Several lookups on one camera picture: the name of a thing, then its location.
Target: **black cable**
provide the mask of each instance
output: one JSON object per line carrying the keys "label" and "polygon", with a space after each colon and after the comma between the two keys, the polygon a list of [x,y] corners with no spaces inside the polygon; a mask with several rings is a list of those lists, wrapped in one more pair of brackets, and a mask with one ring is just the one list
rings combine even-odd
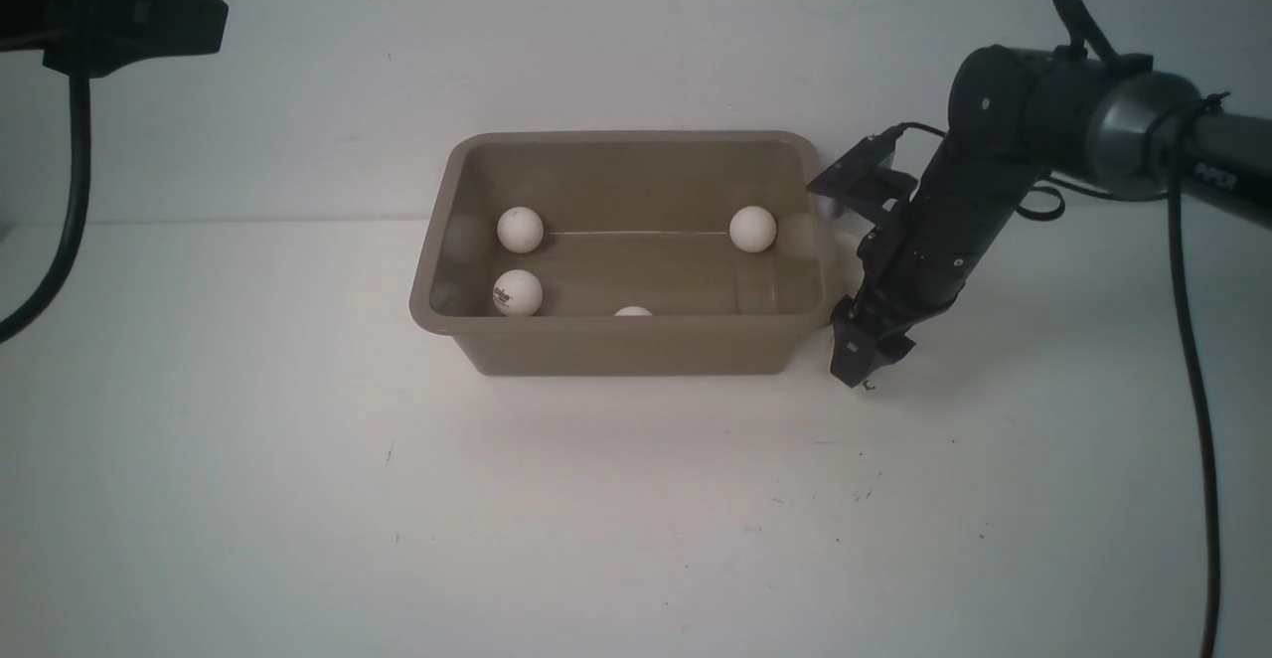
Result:
{"label": "black cable", "polygon": [[1020,218],[1032,221],[1053,221],[1054,219],[1058,219],[1060,215],[1065,214],[1065,195],[1058,190],[1049,186],[1040,186],[1040,183],[1035,183],[1034,187],[1029,190],[1029,192],[1044,193],[1047,196],[1051,196],[1052,199],[1056,200],[1056,206],[1049,211],[1033,211],[1030,209],[1025,209],[1024,204],[1021,204],[1020,206],[1016,207],[1016,215],[1020,215]]}
{"label": "black cable", "polygon": [[1103,201],[1118,201],[1121,204],[1147,204],[1149,201],[1164,201],[1166,200],[1166,193],[1154,193],[1152,196],[1144,196],[1136,199],[1133,196],[1118,196],[1116,193],[1109,193],[1099,191],[1096,188],[1090,188],[1081,186],[1081,183],[1074,183],[1071,181],[1065,181],[1063,178],[1056,178],[1053,174],[1044,177],[1043,181],[1047,183],[1054,183],[1058,187],[1067,188],[1074,193],[1080,193],[1082,196],[1090,196],[1091,199],[1100,199]]}
{"label": "black cable", "polygon": [[66,221],[62,225],[62,238],[57,244],[53,262],[39,281],[36,291],[13,312],[0,321],[0,342],[5,342],[27,328],[45,309],[48,308],[57,291],[75,265],[80,241],[84,237],[84,224],[88,219],[88,191],[92,164],[92,109],[89,106],[89,79],[86,74],[70,78],[71,98],[71,183],[66,200]]}
{"label": "black cable", "polygon": [[1188,369],[1188,386],[1192,389],[1193,410],[1197,414],[1197,437],[1201,443],[1202,491],[1206,510],[1206,622],[1202,630],[1201,655],[1211,658],[1215,654],[1215,638],[1219,634],[1220,602],[1220,543],[1219,543],[1219,479],[1215,471],[1215,438],[1210,426],[1210,403],[1206,400],[1206,384],[1201,374],[1201,359],[1197,354],[1197,339],[1193,335],[1192,309],[1188,304],[1188,284],[1184,277],[1183,243],[1183,150],[1184,139],[1196,120],[1208,111],[1219,108],[1226,93],[1215,93],[1199,102],[1191,102],[1182,109],[1183,117],[1170,150],[1170,177],[1166,183],[1166,238],[1170,246],[1170,285],[1175,298],[1175,321],[1179,323],[1179,341],[1184,351],[1184,367]]}
{"label": "black cable", "polygon": [[[940,129],[936,129],[935,125],[926,125],[926,123],[918,123],[918,122],[906,122],[906,123],[899,125],[899,126],[903,130],[915,129],[915,130],[918,130],[918,131],[926,131],[927,134],[931,134],[932,136],[937,136],[940,139],[945,139],[945,136],[946,136],[945,132],[941,131]],[[1082,196],[1090,196],[1091,199],[1099,199],[1102,201],[1118,201],[1118,202],[1122,202],[1122,204],[1147,204],[1149,201],[1164,201],[1164,200],[1166,200],[1166,195],[1165,193],[1154,193],[1152,196],[1144,196],[1144,197],[1140,197],[1140,199],[1136,199],[1136,197],[1132,197],[1132,196],[1118,196],[1116,193],[1109,193],[1109,192],[1105,192],[1105,191],[1100,191],[1098,188],[1091,188],[1089,186],[1082,186],[1081,183],[1074,183],[1071,181],[1065,181],[1062,178],[1056,178],[1053,174],[1046,174],[1046,177],[1043,177],[1042,181],[1046,181],[1047,183],[1053,183],[1054,186],[1058,186],[1058,187],[1062,187],[1065,190],[1072,191],[1074,193],[1080,193]],[[1035,192],[1035,191],[1042,191],[1043,188],[1046,188],[1046,187],[1044,186],[1034,186],[1029,191],[1030,192]],[[1046,191],[1042,191],[1042,192],[1047,193],[1048,196],[1054,196],[1054,193],[1051,193],[1051,192],[1046,192]],[[1057,196],[1057,199],[1060,199],[1060,201],[1061,201],[1061,210],[1060,210],[1060,213],[1063,214],[1065,213],[1063,211],[1063,205],[1065,205],[1063,197],[1062,196]],[[1023,213],[1021,215],[1024,218],[1027,218],[1027,219],[1030,219],[1030,220],[1048,220],[1048,221],[1060,218],[1058,215],[1054,215],[1054,218],[1049,218],[1049,215],[1048,215],[1048,218],[1037,219],[1037,218],[1032,218],[1030,214],[1037,214],[1037,213],[1025,209],[1025,213]]]}
{"label": "black cable", "polygon": [[[1175,303],[1175,321],[1179,325],[1179,341],[1184,353],[1184,368],[1188,372],[1188,386],[1192,391],[1193,410],[1197,415],[1197,438],[1201,447],[1202,468],[1202,494],[1206,517],[1206,617],[1202,627],[1201,658],[1212,658],[1215,654],[1215,639],[1219,635],[1219,607],[1221,598],[1222,565],[1220,561],[1219,540],[1219,479],[1215,470],[1215,438],[1210,425],[1210,402],[1206,398],[1206,384],[1201,374],[1201,358],[1197,354],[1197,339],[1192,327],[1192,308],[1188,304],[1188,283],[1184,276],[1184,247],[1183,247],[1183,150],[1184,140],[1193,127],[1196,120],[1208,111],[1217,109],[1220,102],[1227,97],[1226,93],[1215,93],[1199,102],[1189,102],[1180,108],[1168,111],[1160,120],[1177,113],[1183,113],[1179,129],[1172,143],[1172,168],[1166,183],[1166,192],[1145,196],[1141,199],[1117,196],[1095,188],[1072,183],[1047,174],[1042,181],[1054,183],[1068,191],[1102,199],[1104,201],[1119,201],[1124,204],[1144,204],[1150,201],[1166,201],[1166,235],[1170,251],[1170,285]],[[903,129],[918,129],[927,134],[934,134],[941,139],[945,132],[931,125],[904,123]],[[1046,186],[1034,186],[1030,192],[1042,192],[1060,200],[1060,206],[1048,213],[1039,213],[1016,209],[1018,214],[1030,220],[1054,220],[1065,213],[1065,201],[1060,191]]]}
{"label": "black cable", "polygon": [[926,125],[926,123],[918,123],[918,122],[906,122],[906,123],[901,125],[901,129],[917,129],[918,131],[926,131],[927,134],[931,134],[932,136],[940,136],[941,139],[945,139],[945,132],[941,131],[940,129],[936,129],[935,125]]}

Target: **ping pong ball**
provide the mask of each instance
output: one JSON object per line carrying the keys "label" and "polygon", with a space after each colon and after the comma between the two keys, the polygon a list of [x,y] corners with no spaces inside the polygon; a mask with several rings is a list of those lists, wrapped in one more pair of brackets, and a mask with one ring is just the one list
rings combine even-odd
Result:
{"label": "ping pong ball", "polygon": [[759,206],[745,206],[729,221],[729,239],[740,251],[759,253],[777,238],[777,221]]}
{"label": "ping pong ball", "polygon": [[500,215],[495,233],[513,253],[529,253],[543,242],[543,219],[527,206],[515,206]]}
{"label": "ping pong ball", "polygon": [[508,271],[495,281],[491,297],[500,313],[524,318],[539,311],[539,305],[543,304],[543,286],[530,272]]}

